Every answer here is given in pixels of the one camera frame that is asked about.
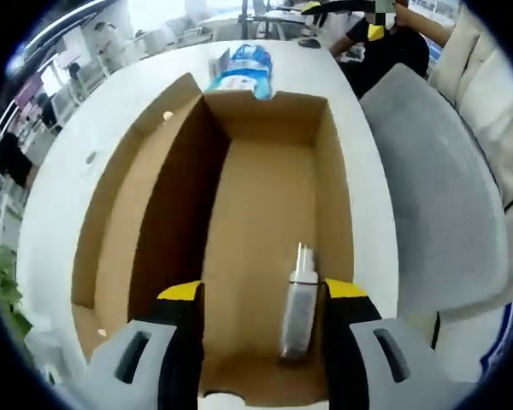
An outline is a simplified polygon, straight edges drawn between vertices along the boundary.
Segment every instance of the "black shirt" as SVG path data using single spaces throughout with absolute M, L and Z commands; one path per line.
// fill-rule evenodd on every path
M 16 184 L 25 187 L 32 163 L 19 148 L 19 139 L 6 132 L 0 140 L 0 173 L 9 175 Z
M 57 117 L 55 117 L 51 100 L 48 100 L 42 107 L 42 122 L 48 128 L 53 128 L 57 124 Z
M 363 93 L 372 88 L 398 62 L 424 77 L 428 70 L 429 48 L 426 40 L 416 31 L 405 26 L 396 26 L 394 32 L 387 31 L 383 38 L 369 41 L 369 23 L 360 20 L 347 34 L 356 43 L 364 43 L 365 57 L 349 79 L 354 89 Z

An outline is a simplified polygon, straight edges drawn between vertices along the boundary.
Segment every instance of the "box flap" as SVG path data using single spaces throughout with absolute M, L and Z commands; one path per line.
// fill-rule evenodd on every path
M 163 163 L 197 100 L 174 113 L 142 143 L 122 181 L 103 236 L 96 276 L 95 309 L 107 331 L 127 322 L 129 286 L 139 233 Z
M 203 95 L 230 138 L 313 144 L 327 99 L 279 91 L 258 100 L 250 91 L 213 91 Z
M 353 280 L 353 237 L 351 232 L 350 192 L 344 156 L 333 115 L 329 107 L 323 113 L 315 140 L 317 185 L 317 248 L 319 270 L 324 278 L 345 282 Z
M 144 135 L 150 134 L 163 123 L 164 112 L 175 112 L 201 93 L 190 73 L 180 76 L 144 110 L 133 123 L 133 128 Z

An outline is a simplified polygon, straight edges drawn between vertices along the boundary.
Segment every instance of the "white wall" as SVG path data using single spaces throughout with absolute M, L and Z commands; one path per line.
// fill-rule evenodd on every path
M 205 20 L 210 17 L 207 11 L 207 0 L 184 0 L 186 14 L 194 21 Z
M 154 30 L 166 21 L 186 15 L 185 0 L 128 0 L 128 11 L 131 16 L 134 31 Z
M 87 46 L 84 33 L 79 26 L 62 36 L 62 41 L 67 53 L 78 56 L 76 62 L 81 66 L 84 66 L 91 60 L 89 47 Z
M 89 23 L 82 28 L 82 33 L 91 57 L 97 55 L 97 46 L 95 45 L 96 32 L 94 28 L 100 21 L 115 26 L 125 38 L 132 38 L 134 36 L 135 30 L 133 29 L 131 16 L 129 14 L 129 3 L 129 0 L 118 0 L 95 16 L 94 19 L 89 21 Z

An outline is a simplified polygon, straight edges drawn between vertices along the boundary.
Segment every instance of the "potted plant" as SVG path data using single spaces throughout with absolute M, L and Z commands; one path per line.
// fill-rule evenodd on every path
M 21 298 L 15 280 L 15 253 L 0 246 L 0 312 L 10 335 L 22 344 L 32 325 L 19 310 Z

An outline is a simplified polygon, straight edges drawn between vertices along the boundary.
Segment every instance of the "window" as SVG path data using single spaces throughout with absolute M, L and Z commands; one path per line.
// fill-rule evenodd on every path
M 135 31 L 154 30 L 186 14 L 185 0 L 129 0 L 128 10 Z
M 61 82 L 63 84 L 67 84 L 68 81 L 70 80 L 70 75 L 68 74 L 68 70 L 60 68 L 59 64 L 57 63 L 56 60 L 53 60 L 53 67 L 55 67 L 56 73 L 59 76 L 59 78 L 58 78 L 59 82 Z
M 264 5 L 268 4 L 268 0 L 263 0 Z M 270 5 L 279 6 L 285 1 L 270 0 Z M 241 9 L 243 0 L 207 0 L 207 7 L 210 9 Z M 247 5 L 249 9 L 253 8 L 253 0 L 248 0 Z
M 55 73 L 53 73 L 51 67 L 47 67 L 42 72 L 42 82 L 44 83 L 45 93 L 50 97 L 56 94 L 62 88 L 62 84 L 55 76 Z
M 460 8 L 459 0 L 411 0 L 409 9 L 440 25 L 454 26 Z

